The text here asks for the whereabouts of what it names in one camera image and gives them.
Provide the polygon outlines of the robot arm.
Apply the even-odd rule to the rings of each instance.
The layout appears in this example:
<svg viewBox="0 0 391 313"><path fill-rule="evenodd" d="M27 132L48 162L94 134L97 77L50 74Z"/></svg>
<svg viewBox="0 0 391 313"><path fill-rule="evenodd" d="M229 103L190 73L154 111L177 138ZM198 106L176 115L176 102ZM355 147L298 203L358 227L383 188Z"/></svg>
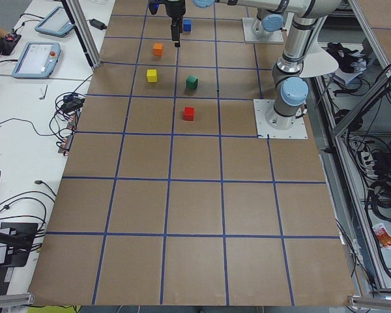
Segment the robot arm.
<svg viewBox="0 0 391 313"><path fill-rule="evenodd" d="M304 59L317 38L323 22L340 5L340 1L224 1L228 6L254 7L272 13L293 13L293 20L282 56L272 69L276 99L265 115L276 129L289 129L297 110L305 104L308 85L300 77Z"/></svg>
<svg viewBox="0 0 391 313"><path fill-rule="evenodd" d="M283 26L284 17L282 12L258 8L252 32L259 38L265 38L271 36L276 31L280 31Z"/></svg>

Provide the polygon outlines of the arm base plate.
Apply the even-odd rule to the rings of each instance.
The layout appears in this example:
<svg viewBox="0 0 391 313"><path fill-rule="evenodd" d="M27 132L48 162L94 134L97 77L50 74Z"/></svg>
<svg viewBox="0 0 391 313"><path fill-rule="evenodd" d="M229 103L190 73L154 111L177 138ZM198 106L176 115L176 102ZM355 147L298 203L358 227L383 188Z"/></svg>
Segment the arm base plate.
<svg viewBox="0 0 391 313"><path fill-rule="evenodd" d="M282 117L274 111L273 99L253 100L257 137L259 139L307 140L302 111L292 117Z"/></svg>
<svg viewBox="0 0 391 313"><path fill-rule="evenodd" d="M246 43L283 44L284 42L281 30L268 32L264 30L257 18L243 18L242 26Z"/></svg>

